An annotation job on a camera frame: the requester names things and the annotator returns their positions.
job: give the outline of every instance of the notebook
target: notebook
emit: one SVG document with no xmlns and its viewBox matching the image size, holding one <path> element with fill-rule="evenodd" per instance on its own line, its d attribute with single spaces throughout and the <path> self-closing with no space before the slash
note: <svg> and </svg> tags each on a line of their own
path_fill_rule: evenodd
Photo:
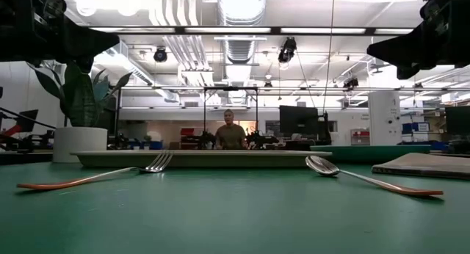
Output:
<svg viewBox="0 0 470 254">
<path fill-rule="evenodd" d="M 398 159 L 374 165 L 372 172 L 470 180 L 470 159 L 409 153 Z"/>
</svg>

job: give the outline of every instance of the computer monitor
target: computer monitor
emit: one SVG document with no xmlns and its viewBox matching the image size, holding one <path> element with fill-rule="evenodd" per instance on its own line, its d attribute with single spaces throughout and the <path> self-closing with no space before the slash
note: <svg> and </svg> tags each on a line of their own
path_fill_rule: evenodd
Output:
<svg viewBox="0 0 470 254">
<path fill-rule="evenodd" d="M 20 112 L 20 115 L 24 117 L 31 118 L 36 120 L 37 117 L 37 109 Z M 21 132 L 32 132 L 33 128 L 35 127 L 35 122 L 31 120 L 24 119 L 22 117 L 16 118 L 16 124 L 21 127 Z"/>
<path fill-rule="evenodd" d="M 447 133 L 470 135 L 470 106 L 446 107 Z"/>
<path fill-rule="evenodd" d="M 318 109 L 298 106 L 279 106 L 282 133 L 318 134 Z"/>
</svg>

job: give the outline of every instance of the white pot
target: white pot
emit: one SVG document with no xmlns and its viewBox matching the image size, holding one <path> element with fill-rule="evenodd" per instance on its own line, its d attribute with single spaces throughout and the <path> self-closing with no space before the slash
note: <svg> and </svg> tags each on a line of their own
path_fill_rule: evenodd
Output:
<svg viewBox="0 0 470 254">
<path fill-rule="evenodd" d="M 71 152 L 106 150 L 108 131 L 103 128 L 67 127 L 54 132 L 53 162 L 80 162 Z"/>
</svg>

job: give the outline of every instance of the wire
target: wire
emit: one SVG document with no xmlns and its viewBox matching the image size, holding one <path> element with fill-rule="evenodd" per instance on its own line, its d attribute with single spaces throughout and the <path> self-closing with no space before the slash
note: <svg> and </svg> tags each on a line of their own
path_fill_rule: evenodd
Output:
<svg viewBox="0 0 470 254">
<path fill-rule="evenodd" d="M 299 51 L 297 51 L 297 58 L 299 59 L 300 69 L 301 69 L 301 71 L 302 71 L 303 80 L 305 81 L 305 85 L 307 85 L 307 91 L 308 91 L 308 94 L 310 95 L 311 103 L 312 103 L 312 104 L 314 105 L 314 107 L 315 107 L 314 98 L 313 98 L 312 95 L 311 95 L 310 86 L 308 85 L 308 81 L 307 81 L 306 74 L 303 72 L 302 61 L 300 60 L 300 53 L 299 53 Z"/>
<path fill-rule="evenodd" d="M 328 91 L 328 79 L 330 78 L 330 62 L 331 62 L 331 45 L 333 44 L 333 21 L 335 18 L 335 0 L 333 0 L 331 7 L 331 28 L 330 28 L 330 48 L 328 51 L 328 68 L 326 70 L 326 83 L 325 83 L 325 92 L 323 94 L 323 113 L 325 113 L 325 104 L 326 104 L 326 92 Z"/>
</svg>

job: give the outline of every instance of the man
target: man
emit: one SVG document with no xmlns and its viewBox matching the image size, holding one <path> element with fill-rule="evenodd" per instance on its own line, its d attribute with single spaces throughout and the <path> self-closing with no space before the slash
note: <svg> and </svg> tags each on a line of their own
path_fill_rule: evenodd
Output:
<svg viewBox="0 0 470 254">
<path fill-rule="evenodd" d="M 246 149 L 247 144 L 245 142 L 245 131 L 243 130 L 243 127 L 234 124 L 234 113 L 230 109 L 227 109 L 223 113 L 223 119 L 225 121 L 225 125 L 220 126 L 215 134 L 216 149 Z"/>
</svg>

